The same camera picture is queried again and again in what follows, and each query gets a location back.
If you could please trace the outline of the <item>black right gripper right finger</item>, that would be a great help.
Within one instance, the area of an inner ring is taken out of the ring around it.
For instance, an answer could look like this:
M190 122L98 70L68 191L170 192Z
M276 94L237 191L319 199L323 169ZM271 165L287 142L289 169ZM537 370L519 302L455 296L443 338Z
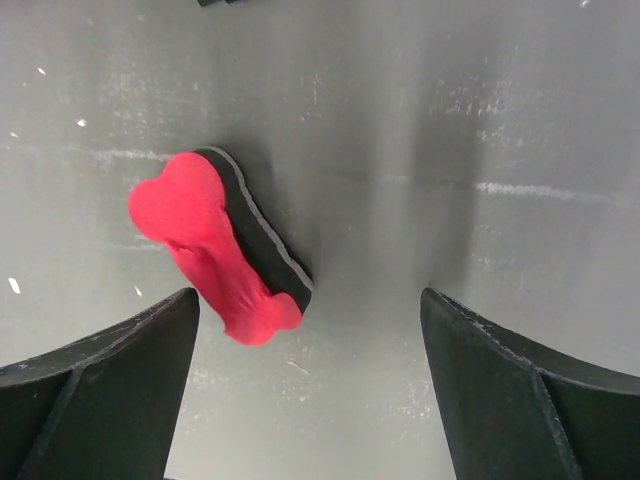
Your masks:
M420 319L457 478L638 478L638 377L553 350L432 288Z

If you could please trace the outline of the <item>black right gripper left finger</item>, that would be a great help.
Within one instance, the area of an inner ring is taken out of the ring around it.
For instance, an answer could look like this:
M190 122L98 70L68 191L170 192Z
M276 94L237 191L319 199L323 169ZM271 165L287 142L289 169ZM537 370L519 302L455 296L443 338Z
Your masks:
M1 369L4 479L162 479L189 373L199 297Z

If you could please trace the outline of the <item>red bone-shaped whiteboard eraser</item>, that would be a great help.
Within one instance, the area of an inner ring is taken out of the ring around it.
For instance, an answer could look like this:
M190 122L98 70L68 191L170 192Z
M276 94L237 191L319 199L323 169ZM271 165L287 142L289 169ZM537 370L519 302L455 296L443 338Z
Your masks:
M168 250L233 340L258 346L301 325L312 279L223 149L171 157L157 177L132 190L128 210L138 230Z

